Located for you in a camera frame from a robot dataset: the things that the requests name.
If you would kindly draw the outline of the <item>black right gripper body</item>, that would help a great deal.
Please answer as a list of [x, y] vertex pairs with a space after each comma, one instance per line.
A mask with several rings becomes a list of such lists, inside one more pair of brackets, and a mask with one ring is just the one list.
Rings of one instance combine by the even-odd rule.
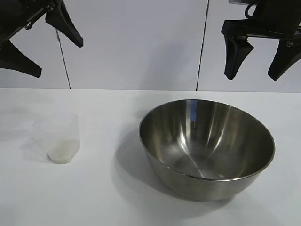
[[225, 20], [225, 37], [257, 37], [279, 40], [301, 38], [301, 2], [299, 0], [250, 0], [245, 19]]

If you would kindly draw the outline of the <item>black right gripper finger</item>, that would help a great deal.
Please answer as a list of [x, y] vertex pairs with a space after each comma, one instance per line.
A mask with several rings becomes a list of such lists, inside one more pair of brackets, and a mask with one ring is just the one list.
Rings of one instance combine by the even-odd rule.
[[226, 61], [224, 74], [229, 80], [232, 80], [254, 47], [247, 39], [237, 39], [236, 37], [225, 37], [225, 46]]
[[268, 76], [278, 80], [294, 63], [301, 59], [301, 40], [279, 40]]

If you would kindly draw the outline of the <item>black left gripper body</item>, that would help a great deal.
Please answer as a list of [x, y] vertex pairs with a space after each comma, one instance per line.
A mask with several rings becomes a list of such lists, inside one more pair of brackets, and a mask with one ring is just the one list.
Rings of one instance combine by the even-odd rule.
[[59, 0], [2, 0], [0, 2], [0, 44], [32, 25], [44, 14], [51, 15], [61, 4]]

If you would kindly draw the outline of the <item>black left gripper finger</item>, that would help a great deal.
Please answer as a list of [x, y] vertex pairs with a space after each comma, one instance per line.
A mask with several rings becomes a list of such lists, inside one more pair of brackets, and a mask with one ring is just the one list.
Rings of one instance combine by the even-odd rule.
[[33, 77], [41, 76], [42, 68], [20, 52], [10, 41], [0, 45], [0, 67], [19, 71]]
[[83, 47], [83, 38], [74, 26], [63, 0], [51, 1], [45, 21], [63, 33], [77, 47]]

